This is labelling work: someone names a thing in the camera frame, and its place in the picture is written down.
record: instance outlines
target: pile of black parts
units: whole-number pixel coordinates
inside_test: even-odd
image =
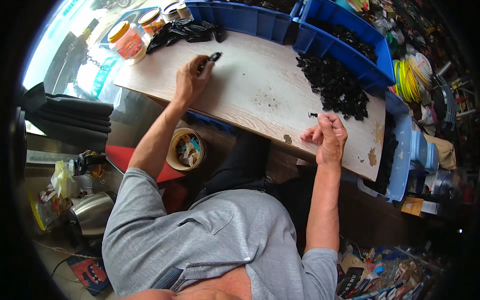
[[[276,12],[290,14],[297,0],[229,0],[228,2],[243,3],[251,6],[258,6]]]
[[[307,23],[312,24],[313,26],[333,35],[344,43],[350,45],[356,51],[363,54],[374,64],[377,63],[378,55],[375,53],[375,47],[359,39],[355,31],[351,31],[350,29],[340,24],[330,25],[327,22],[320,21],[315,18],[308,18]]]
[[[218,43],[222,42],[223,29],[202,21],[201,24],[195,24],[191,19],[177,19],[155,33],[147,47],[147,54],[152,53],[155,49],[165,46],[171,46],[181,39],[185,39],[189,43],[208,42],[212,40],[212,34]]]
[[[386,194],[387,187],[390,184],[393,158],[395,156],[396,147],[398,146],[398,141],[396,140],[395,134],[392,132],[395,126],[393,115],[387,112],[385,116],[384,145],[382,148],[380,166],[378,167],[377,180],[375,182],[365,179],[363,180],[363,184],[383,195]]]
[[[345,120],[350,116],[359,121],[368,118],[368,97],[341,62],[329,55],[310,54],[300,54],[297,61],[297,67],[302,69],[312,92],[323,95],[325,111],[342,112]]]

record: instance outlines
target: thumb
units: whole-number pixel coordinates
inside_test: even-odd
[[[212,74],[212,69],[215,63],[213,61],[209,61],[206,63],[203,71],[200,73],[200,76],[198,76],[199,79],[208,79],[210,75]]]
[[[324,134],[324,141],[328,142],[336,138],[335,134],[333,133],[332,123],[330,122],[330,120],[327,118],[326,115],[324,114],[318,115],[318,124],[322,128],[322,132]]]

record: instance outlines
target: black folded fabric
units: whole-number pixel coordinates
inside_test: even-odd
[[[25,111],[25,119],[49,138],[84,149],[105,151],[113,105],[69,95],[46,94],[40,83],[22,96],[20,106]]]

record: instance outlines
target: white wooden tabletop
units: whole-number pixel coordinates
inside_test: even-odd
[[[297,67],[297,53],[265,39],[227,31],[222,43],[180,41],[125,65],[114,84],[150,97],[171,101],[175,74],[196,54],[223,52],[213,68],[208,86],[191,109],[242,127],[272,140],[315,154],[317,146],[301,134],[317,123],[308,113],[321,113],[320,96],[314,94]],[[368,95],[368,118],[344,120],[348,131],[342,166],[376,180],[384,138],[385,101]]]

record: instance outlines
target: hand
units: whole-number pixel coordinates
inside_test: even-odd
[[[300,139],[318,145],[318,166],[340,168],[347,137],[347,130],[337,115],[322,113],[318,115],[318,125],[307,129]]]
[[[213,61],[207,62],[200,75],[198,74],[198,66],[207,59],[208,55],[197,55],[178,69],[174,102],[180,102],[188,107],[205,89],[215,63]]]

